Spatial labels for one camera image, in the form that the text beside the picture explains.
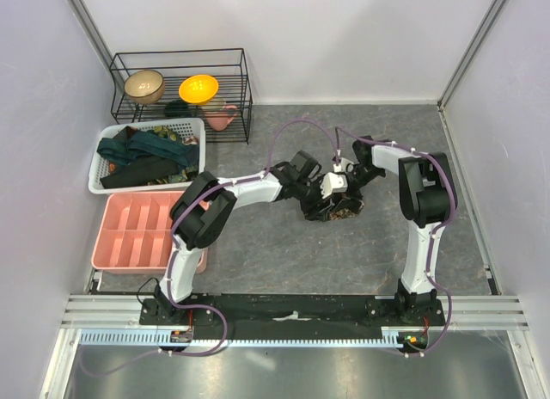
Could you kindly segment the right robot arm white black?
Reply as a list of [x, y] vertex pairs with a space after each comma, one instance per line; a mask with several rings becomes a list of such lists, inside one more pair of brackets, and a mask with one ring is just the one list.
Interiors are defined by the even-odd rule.
[[437, 298], [443, 288], [435, 280], [435, 267], [444, 229], [457, 207], [447, 156], [370, 137], [356, 137], [352, 148], [357, 165], [348, 174], [348, 185], [363, 187], [377, 176], [395, 174], [400, 210], [408, 223], [406, 265], [396, 293], [389, 298], [368, 298], [368, 318], [383, 326], [444, 324]]

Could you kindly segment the brown floral tie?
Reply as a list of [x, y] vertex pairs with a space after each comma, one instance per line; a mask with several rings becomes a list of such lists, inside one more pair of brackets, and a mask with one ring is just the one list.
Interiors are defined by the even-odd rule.
[[364, 197], [361, 193], [348, 195], [347, 193], [335, 193], [329, 198], [331, 206], [329, 221], [338, 221], [346, 218], [354, 218], [364, 208]]

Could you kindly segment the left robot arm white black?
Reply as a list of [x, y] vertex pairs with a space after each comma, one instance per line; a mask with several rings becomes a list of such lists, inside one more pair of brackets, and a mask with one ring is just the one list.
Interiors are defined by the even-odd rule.
[[321, 165], [301, 150], [257, 174], [217, 178], [205, 171], [178, 198], [170, 210], [172, 250], [165, 274], [156, 285], [154, 299], [159, 315], [170, 324], [186, 320], [193, 277], [205, 249], [221, 235], [232, 211], [259, 203], [305, 200], [309, 193], [321, 202], [314, 177]]

